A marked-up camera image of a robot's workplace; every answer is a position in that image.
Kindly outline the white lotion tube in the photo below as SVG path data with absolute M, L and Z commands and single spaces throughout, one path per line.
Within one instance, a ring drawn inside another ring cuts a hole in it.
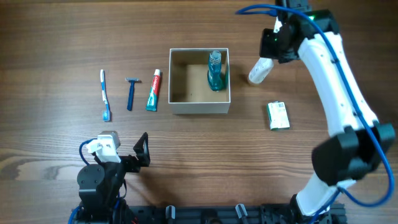
M 248 81 L 251 84 L 258 85 L 262 83 L 265 77 L 273 69 L 274 63 L 270 58 L 260 58 L 249 72 Z

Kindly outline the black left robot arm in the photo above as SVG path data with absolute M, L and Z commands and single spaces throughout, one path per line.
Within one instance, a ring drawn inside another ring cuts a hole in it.
M 134 156 L 120 156 L 120 145 L 116 131 L 103 131 L 81 143 L 79 155 L 85 163 L 77 175 L 81 202 L 72 211 L 69 224 L 139 223 L 120 189 L 127 187 L 127 173 L 138 173 L 150 165 L 148 134 L 143 133 L 134 145 Z

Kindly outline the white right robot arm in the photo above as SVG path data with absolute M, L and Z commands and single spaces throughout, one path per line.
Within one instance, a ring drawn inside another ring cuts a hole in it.
M 352 185 L 380 165 L 388 176 L 387 192 L 369 207 L 385 204 L 396 183 L 386 156 L 396 134 L 390 124 L 379 122 L 360 92 L 332 13 L 271 5 L 264 12 L 278 18 L 280 27 L 263 32 L 261 56 L 304 63 L 322 102 L 330 135 L 312 151 L 314 173 L 293 197 L 288 217 L 295 223 L 316 222 L 330 212 L 339 195 L 348 194 Z

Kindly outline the blue Listerine mouthwash bottle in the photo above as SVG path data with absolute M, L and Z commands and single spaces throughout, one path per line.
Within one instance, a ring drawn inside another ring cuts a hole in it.
M 221 52 L 214 50 L 209 54 L 208 58 L 208 84 L 213 91 L 224 89 L 224 80 L 222 77 Z

